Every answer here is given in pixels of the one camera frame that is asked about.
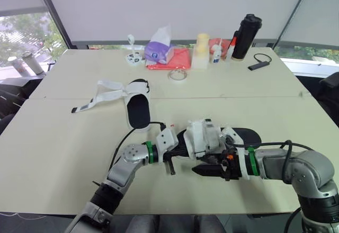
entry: shoe insole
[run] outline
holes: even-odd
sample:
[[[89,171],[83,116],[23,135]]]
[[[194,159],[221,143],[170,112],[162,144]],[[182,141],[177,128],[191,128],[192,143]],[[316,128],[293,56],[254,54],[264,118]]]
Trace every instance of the shoe insole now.
[[[134,95],[127,104],[129,124],[142,129],[149,125],[150,114],[148,100],[143,94]]]

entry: metal cylinder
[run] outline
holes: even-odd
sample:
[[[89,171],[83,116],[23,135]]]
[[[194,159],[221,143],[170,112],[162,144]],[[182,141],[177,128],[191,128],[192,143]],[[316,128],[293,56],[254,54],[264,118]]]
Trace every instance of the metal cylinder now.
[[[33,56],[32,52],[26,51],[21,56],[22,60],[32,69],[32,71],[37,75],[44,75],[44,71],[39,65],[38,61]]]
[[[13,67],[22,77],[31,76],[30,73],[26,70],[26,68],[22,65],[21,60],[17,59],[17,57],[9,57],[7,61],[13,65]]]
[[[256,33],[261,28],[261,21],[261,18],[254,16],[254,14],[247,14],[241,21],[237,42],[232,54],[234,60],[244,59]]]

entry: green cable tie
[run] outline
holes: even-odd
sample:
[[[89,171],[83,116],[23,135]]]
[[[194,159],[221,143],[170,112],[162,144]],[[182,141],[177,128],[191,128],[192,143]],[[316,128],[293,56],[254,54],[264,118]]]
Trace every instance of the green cable tie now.
[[[254,148],[253,147],[249,147],[247,149],[247,151],[249,152],[249,161],[251,162],[253,174],[255,176],[259,176],[259,172],[258,172],[258,170],[256,168],[256,163],[255,163]]]
[[[146,141],[145,143],[146,143],[146,146],[147,146],[147,149],[148,149],[148,153],[149,153],[149,163],[152,164],[154,162],[152,142]]]

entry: roll of tape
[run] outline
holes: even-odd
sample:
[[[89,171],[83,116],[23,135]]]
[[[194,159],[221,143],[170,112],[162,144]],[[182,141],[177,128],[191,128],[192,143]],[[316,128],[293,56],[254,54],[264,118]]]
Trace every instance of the roll of tape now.
[[[183,69],[171,70],[168,73],[168,78],[175,83],[182,83],[186,81],[187,72]]]

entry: black tumbler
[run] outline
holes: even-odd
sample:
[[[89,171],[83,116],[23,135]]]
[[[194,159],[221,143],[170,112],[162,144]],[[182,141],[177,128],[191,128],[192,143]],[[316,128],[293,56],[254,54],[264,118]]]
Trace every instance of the black tumbler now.
[[[250,48],[253,39],[261,28],[261,18],[254,16],[254,14],[247,14],[240,23],[238,30],[237,41],[232,54],[235,60],[243,60],[248,49]]]

